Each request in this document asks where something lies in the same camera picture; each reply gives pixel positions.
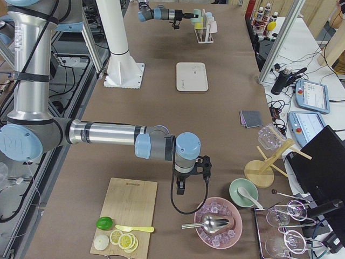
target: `cutting board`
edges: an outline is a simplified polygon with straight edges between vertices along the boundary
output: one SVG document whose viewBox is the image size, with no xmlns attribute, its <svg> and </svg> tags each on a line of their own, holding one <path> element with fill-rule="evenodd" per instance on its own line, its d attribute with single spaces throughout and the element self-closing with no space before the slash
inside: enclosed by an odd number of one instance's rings
<svg viewBox="0 0 345 259">
<path fill-rule="evenodd" d="M 115 224 L 124 226 L 152 226 L 156 193 L 157 182 L 111 178 L 100 217 L 111 217 L 114 226 Z M 109 237 L 114 229 L 105 231 L 96 228 L 94 239 L 100 234 L 105 234 Z M 119 246 L 111 243 L 109 243 L 105 250 L 98 251 L 93 246 L 93 242 L 90 253 L 146 259 L 150 233 L 141 231 L 132 231 L 132 233 L 138 239 L 139 245 L 131 254 L 124 252 Z"/>
</svg>

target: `white desk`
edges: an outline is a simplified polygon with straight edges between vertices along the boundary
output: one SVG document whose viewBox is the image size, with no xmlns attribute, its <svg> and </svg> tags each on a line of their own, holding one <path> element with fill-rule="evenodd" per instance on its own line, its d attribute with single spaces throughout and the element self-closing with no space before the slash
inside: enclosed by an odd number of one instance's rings
<svg viewBox="0 0 345 259">
<path fill-rule="evenodd" d="M 277 27 L 274 29 L 273 33 L 279 32 L 279 29 L 282 26 L 283 21 L 284 21 L 284 18 L 277 19 Z M 320 68 L 321 66 L 319 65 L 317 61 L 319 54 L 316 55 L 314 58 L 309 58 L 307 60 L 305 59 L 308 57 L 311 57 L 312 55 L 302 58 L 307 54 L 311 54 L 318 51 L 320 51 L 320 48 L 317 45 L 314 37 L 310 33 L 307 25 L 304 23 L 302 18 L 298 18 L 287 40 L 285 41 L 275 63 L 279 63 L 279 64 L 291 63 L 289 64 L 289 66 L 292 66 L 294 71 L 297 71 L 303 67 L 307 67 L 306 74 L 309 76 L 308 80 L 327 85 L 330 100 L 344 100 L 345 99 L 344 86 L 340 83 L 337 76 L 332 73 L 329 67 L 325 66 L 323 68 Z M 297 61 L 299 59 L 301 60 L 301 62 L 292 63 L 292 61 Z M 269 76 L 266 78 L 265 82 L 272 82 L 272 83 L 264 84 L 266 94 L 271 96 L 273 100 L 284 100 L 285 103 L 289 103 L 290 98 L 287 95 L 281 93 L 280 95 L 275 96 L 271 93 L 271 88 L 274 84 L 274 81 L 275 81 L 275 75 L 273 75 L 273 73 L 270 73 Z M 287 93 L 291 94 L 292 89 L 290 88 Z M 267 101 L 271 101 L 271 98 L 269 96 L 267 96 Z M 293 96 L 291 100 L 291 106 L 289 105 L 285 106 L 282 110 L 282 113 L 280 114 L 281 119 L 283 119 L 285 122 L 287 121 L 287 114 L 289 111 L 306 111 L 306 110 L 298 108 L 296 106 L 295 97 Z M 325 123 L 327 125 L 330 125 L 332 129 L 334 130 L 345 129 L 345 103 L 331 103 L 330 113 L 326 115 L 322 115 L 322 117 Z M 337 132 L 337 134 L 342 140 L 345 139 L 345 132 Z M 288 138 L 294 138 L 291 134 L 291 129 L 289 126 L 288 126 L 286 136 Z M 285 163 L 285 167 L 286 167 L 286 172 L 289 175 L 289 182 L 290 182 L 290 187 L 292 189 L 292 192 L 296 194 L 299 192 L 299 189 L 295 185 L 295 181 L 294 181 L 295 176 L 293 175 L 292 169 L 290 168 L 287 162 Z M 323 236 L 320 235 L 317 237 L 317 239 L 323 240 L 326 236 L 327 234 L 324 234 Z M 323 251 L 324 251 L 324 248 L 315 249 L 315 252 L 317 255 L 321 255 Z M 337 254 L 327 253 L 325 254 L 323 258 L 324 259 L 345 258 L 345 248 L 342 248 Z"/>
</svg>

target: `blue tablet device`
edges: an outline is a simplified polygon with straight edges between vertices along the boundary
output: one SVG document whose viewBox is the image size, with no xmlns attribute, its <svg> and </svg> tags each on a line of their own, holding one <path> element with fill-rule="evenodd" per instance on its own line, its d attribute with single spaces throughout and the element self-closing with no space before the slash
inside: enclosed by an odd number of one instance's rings
<svg viewBox="0 0 345 259">
<path fill-rule="evenodd" d="M 288 118 L 291 131 L 301 147 L 326 126 L 319 112 L 289 112 Z"/>
<path fill-rule="evenodd" d="M 296 83 L 296 102 L 301 108 L 330 113 L 327 86 L 300 79 Z"/>
</svg>

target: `table surface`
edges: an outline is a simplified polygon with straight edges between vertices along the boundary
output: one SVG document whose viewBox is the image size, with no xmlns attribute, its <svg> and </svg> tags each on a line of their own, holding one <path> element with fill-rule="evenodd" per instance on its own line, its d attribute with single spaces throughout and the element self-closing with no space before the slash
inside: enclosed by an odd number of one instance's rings
<svg viewBox="0 0 345 259">
<path fill-rule="evenodd" d="M 277 19 L 277 27 L 273 30 L 272 33 L 278 33 L 282 24 L 284 22 L 283 17 Z M 292 30 L 290 31 L 286 41 L 284 42 L 282 49 L 279 52 L 276 62 L 279 63 L 282 67 L 286 65 L 292 66 L 294 71 L 297 71 L 303 67 L 307 67 L 306 75 L 308 76 L 309 81 L 316 83 L 322 83 L 327 85 L 328 94 L 330 100 L 345 100 L 345 88 L 339 81 L 338 77 L 332 72 L 332 70 L 327 66 L 320 66 L 317 59 L 319 57 L 321 50 L 316 43 L 314 37 L 309 31 L 307 25 L 302 18 L 297 18 Z M 281 114 L 281 118 L 284 121 L 287 121 L 287 114 L 289 111 L 308 111 L 302 108 L 297 107 L 295 102 L 295 97 L 290 100 L 290 98 L 281 93 L 277 96 L 271 93 L 271 88 L 273 86 L 275 76 L 270 73 L 266 78 L 264 83 L 265 92 L 267 96 L 267 101 L 273 100 L 284 100 L 287 105 Z M 287 91 L 287 94 L 292 93 L 292 89 L 287 90 L 286 88 L 283 91 Z M 330 103 L 330 113 L 322 114 L 322 117 L 327 125 L 330 125 L 334 130 L 345 129 L 345 103 Z M 344 140 L 345 132 L 337 132 L 338 136 Z M 288 138 L 294 138 L 291 134 L 291 129 L 288 127 L 286 136 Z M 289 175 L 289 184 L 291 190 L 294 194 L 302 193 L 302 189 L 297 183 L 296 177 L 291 169 L 291 166 L 286 161 L 286 172 Z M 317 237 L 318 240 L 323 240 L 328 234 L 323 234 Z M 320 255 L 324 251 L 324 248 L 316 249 L 315 252 Z M 323 257 L 325 259 L 336 259 L 336 258 L 345 258 L 345 248 L 342 248 L 337 254 L 327 253 Z"/>
<path fill-rule="evenodd" d="M 168 21 L 137 19 L 137 4 L 130 3 L 125 26 L 131 55 L 146 64 L 139 90 L 105 88 L 98 82 L 83 116 L 85 121 L 136 125 L 165 125 L 170 132 L 194 132 L 202 143 L 201 155 L 211 158 L 209 197 L 230 200 L 229 185 L 244 178 L 244 166 L 261 159 L 256 149 L 259 128 L 240 125 L 240 110 L 260 111 L 271 121 L 264 88 L 257 84 L 256 60 L 242 8 L 232 5 L 165 4 L 190 12 L 212 11 L 218 33 L 213 44 L 198 44 L 190 21 L 173 30 Z M 176 64 L 203 62 L 209 90 L 181 93 L 176 90 Z M 26 258 L 100 258 L 89 253 L 111 177 L 158 182 L 148 258 L 259 258 L 253 211 L 239 208 L 243 233 L 230 249 L 206 246 L 193 229 L 181 230 L 193 215 L 181 215 L 170 204 L 171 163 L 139 159 L 133 146 L 78 144 L 68 152 L 44 216 Z M 290 193 L 286 177 L 276 173 L 272 188 Z M 182 210 L 193 210 L 204 196 L 204 182 L 191 176 L 183 196 L 175 196 Z M 266 207 L 281 197 L 259 189 Z"/>
</svg>

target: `computer monitor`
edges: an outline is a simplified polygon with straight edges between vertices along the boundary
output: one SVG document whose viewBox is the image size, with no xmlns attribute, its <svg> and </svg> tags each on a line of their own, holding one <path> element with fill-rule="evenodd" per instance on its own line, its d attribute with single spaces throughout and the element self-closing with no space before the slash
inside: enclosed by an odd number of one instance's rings
<svg viewBox="0 0 345 259">
<path fill-rule="evenodd" d="M 303 191 L 318 206 L 335 199 L 345 202 L 345 143 L 326 126 L 301 151 L 312 159 L 296 153 L 287 158 Z M 345 246 L 345 207 L 324 216 Z"/>
</svg>

